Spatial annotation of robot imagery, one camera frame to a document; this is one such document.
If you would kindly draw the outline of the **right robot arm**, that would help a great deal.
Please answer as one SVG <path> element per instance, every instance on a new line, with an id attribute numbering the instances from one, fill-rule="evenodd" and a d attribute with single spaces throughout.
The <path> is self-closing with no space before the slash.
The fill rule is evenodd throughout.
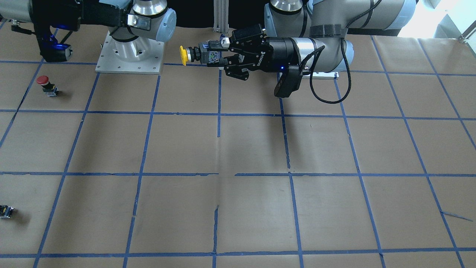
<path id="1" fill-rule="evenodd" d="M 12 21 L 14 32 L 35 35 L 41 56 L 50 63 L 66 62 L 73 52 L 67 37 L 57 41 L 52 27 L 72 33 L 81 25 L 103 25 L 119 42 L 166 42 L 177 21 L 166 0 L 2 0 L 1 17 Z"/>

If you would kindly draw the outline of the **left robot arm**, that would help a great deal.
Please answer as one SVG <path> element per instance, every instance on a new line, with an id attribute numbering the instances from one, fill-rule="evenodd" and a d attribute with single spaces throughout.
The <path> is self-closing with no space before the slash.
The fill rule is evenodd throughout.
<path id="1" fill-rule="evenodd" d="M 286 73 L 345 71 L 353 60 L 350 29 L 401 29 L 415 12 L 414 0 L 271 0 L 264 26 L 235 29 L 231 37 L 189 48 L 189 58 L 248 80 L 250 71 Z"/>

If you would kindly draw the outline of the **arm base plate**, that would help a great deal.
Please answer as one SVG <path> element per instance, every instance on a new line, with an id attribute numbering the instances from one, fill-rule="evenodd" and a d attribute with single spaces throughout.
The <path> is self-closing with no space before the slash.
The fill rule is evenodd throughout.
<path id="1" fill-rule="evenodd" d="M 161 73 L 165 43 L 143 37 L 129 42 L 116 41 L 107 34 L 95 71 L 97 73 Z"/>

